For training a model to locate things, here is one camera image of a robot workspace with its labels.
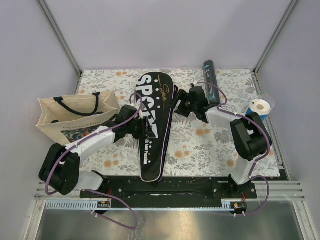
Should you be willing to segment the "black sport racket cover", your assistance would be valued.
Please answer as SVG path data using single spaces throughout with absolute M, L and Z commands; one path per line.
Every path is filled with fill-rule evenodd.
M 171 101 L 176 94 L 173 79 L 164 72 L 153 71 L 136 82 L 135 102 L 144 105 L 142 117 L 148 121 L 152 133 L 138 140 L 140 179 L 156 183 L 162 179 L 169 145 L 173 109 Z

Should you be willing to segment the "black shuttlecock tube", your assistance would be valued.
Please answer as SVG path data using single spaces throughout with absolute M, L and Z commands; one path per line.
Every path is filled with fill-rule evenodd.
M 204 82 L 206 88 L 206 96 L 208 102 L 214 106 L 218 106 L 221 103 L 219 90 L 212 85 L 218 86 L 216 71 L 214 62 L 212 60 L 207 60 L 202 66 L 204 74 Z

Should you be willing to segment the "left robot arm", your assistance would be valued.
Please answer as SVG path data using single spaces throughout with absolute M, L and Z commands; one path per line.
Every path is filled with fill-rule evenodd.
M 143 116 L 142 110 L 124 105 L 119 113 L 89 135 L 67 145 L 53 144 L 38 174 L 45 183 L 45 193 L 66 196 L 74 190 L 91 190 L 98 198 L 106 196 L 109 186 L 103 176 L 94 171 L 81 171 L 80 166 L 100 149 L 126 135 L 132 135 L 137 140 L 156 138 L 155 127 L 148 116 Z

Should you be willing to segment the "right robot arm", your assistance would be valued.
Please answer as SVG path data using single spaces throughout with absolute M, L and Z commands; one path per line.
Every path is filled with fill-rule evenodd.
M 257 163 L 269 155 L 272 139 L 258 113 L 231 112 L 222 108 L 225 104 L 209 103 L 203 88 L 192 85 L 189 92 L 178 90 L 170 107 L 186 118 L 194 113 L 204 123 L 231 131 L 238 159 L 227 191 L 231 197 L 239 198 L 246 191 L 245 184 L 254 179 L 252 173 Z

